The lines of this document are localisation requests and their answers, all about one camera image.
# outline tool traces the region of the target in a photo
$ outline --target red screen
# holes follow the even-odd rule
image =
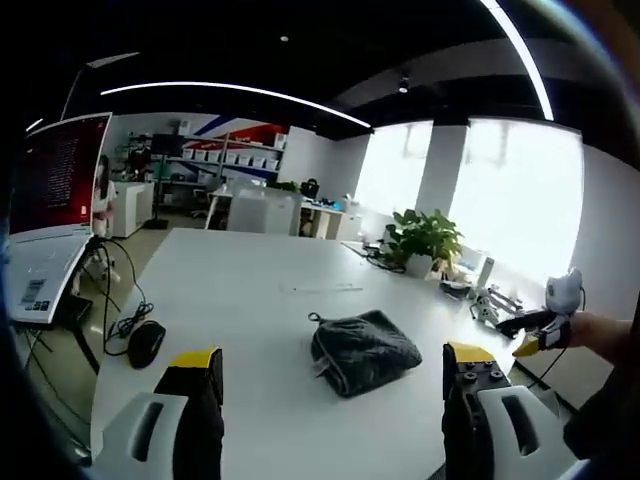
[[[91,221],[93,182],[109,115],[72,120],[26,139],[16,162],[10,233]]]

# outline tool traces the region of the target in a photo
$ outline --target computer mouse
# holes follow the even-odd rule
[[[167,329],[153,320],[136,328],[129,338],[129,363],[135,369],[145,368],[156,358]]]

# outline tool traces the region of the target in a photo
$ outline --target black ceiling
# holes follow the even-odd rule
[[[500,2],[525,38],[569,38],[520,0]],[[21,121],[59,119],[76,73],[86,63],[128,52],[140,55],[100,68],[84,67],[68,114],[190,111],[249,117],[316,130],[331,138],[362,127],[263,95],[212,88],[159,88],[101,97],[104,89],[142,82],[199,80],[236,83],[332,105],[346,89],[383,70],[447,47],[504,38],[479,0],[423,2],[110,1],[90,7],[56,4],[34,18],[14,52]],[[289,42],[281,42],[286,35]],[[620,148],[628,131],[615,95],[545,79],[559,123],[579,128],[597,145]],[[413,88],[347,111],[374,126],[439,116],[507,115],[541,119],[527,77],[491,76]]]

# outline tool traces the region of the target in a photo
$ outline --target laptop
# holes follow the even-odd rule
[[[110,119],[76,117],[26,138],[9,216],[7,307],[14,322],[51,324],[93,236],[94,179]]]

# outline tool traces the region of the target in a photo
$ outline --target bright window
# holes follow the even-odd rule
[[[433,122],[378,128],[371,136],[355,199],[390,215],[415,208]]]
[[[469,247],[544,283],[570,266],[582,181],[578,133],[474,119],[449,216]]]

